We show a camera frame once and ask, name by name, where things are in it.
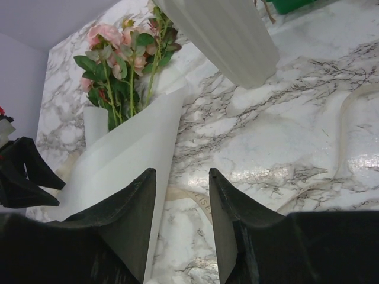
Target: white vase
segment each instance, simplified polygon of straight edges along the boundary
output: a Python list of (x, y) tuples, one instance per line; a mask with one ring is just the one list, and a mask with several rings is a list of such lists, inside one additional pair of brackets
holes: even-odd
[(261, 86), (279, 53), (253, 0), (155, 0), (167, 16), (234, 84)]

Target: marble surface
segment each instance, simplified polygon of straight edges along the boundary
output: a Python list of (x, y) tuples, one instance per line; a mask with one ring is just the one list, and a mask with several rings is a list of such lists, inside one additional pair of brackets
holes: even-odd
[[(379, 6), (374, 0), (322, 1), (279, 16), (271, 25), (260, 8), (281, 60), (264, 86), (230, 83), (181, 35), (172, 62), (192, 87), (183, 108), (169, 183), (207, 193), (217, 167), (241, 191), (269, 208), (290, 211), (379, 209), (377, 93), (349, 109), (346, 174), (294, 198), (307, 185), (328, 181), (338, 158), (342, 101), (357, 87), (379, 82)], [(37, 147), (53, 170), (85, 147), (79, 89), (85, 34), (96, 22), (125, 14), (143, 21), (146, 1), (122, 0), (51, 49)], [(47, 221), (41, 208), (28, 216)], [(192, 199), (168, 201), (150, 283), (218, 283), (212, 226)]]

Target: artificial rose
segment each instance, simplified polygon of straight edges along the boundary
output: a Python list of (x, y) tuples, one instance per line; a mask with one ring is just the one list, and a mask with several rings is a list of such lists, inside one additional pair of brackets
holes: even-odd
[(143, 73), (142, 73), (142, 70), (144, 69), (144, 67), (142, 68), (134, 68), (134, 72), (136, 72), (139, 76), (143, 76)]
[(152, 0), (149, 0), (147, 2), (147, 8), (149, 10), (150, 13), (154, 14), (154, 7), (155, 7), (155, 4)]
[(144, 56), (136, 57), (136, 59), (134, 60), (134, 68), (144, 68), (146, 63), (147, 61)]
[(87, 34), (87, 41), (89, 43), (90, 49), (92, 49), (93, 46), (100, 43), (100, 40), (97, 36), (100, 33), (100, 29), (101, 29), (100, 25), (96, 25), (89, 29), (88, 34)]
[(123, 40), (123, 36), (116, 27), (108, 24), (99, 24), (90, 28), (88, 31), (87, 40), (90, 49), (100, 43), (98, 35), (109, 41), (115, 48), (118, 48)]
[(131, 32), (132, 31), (138, 31), (140, 34), (143, 34), (143, 33), (146, 33), (146, 34), (150, 34), (152, 36), (153, 33), (152, 31), (150, 30), (147, 30), (145, 28), (141, 28), (141, 27), (130, 27), (130, 28), (126, 28), (124, 31), (123, 31), (123, 42), (124, 44), (126, 44), (127, 46), (131, 46)]
[(93, 83), (94, 81), (81, 77), (81, 87), (84, 92), (88, 93), (92, 89)]

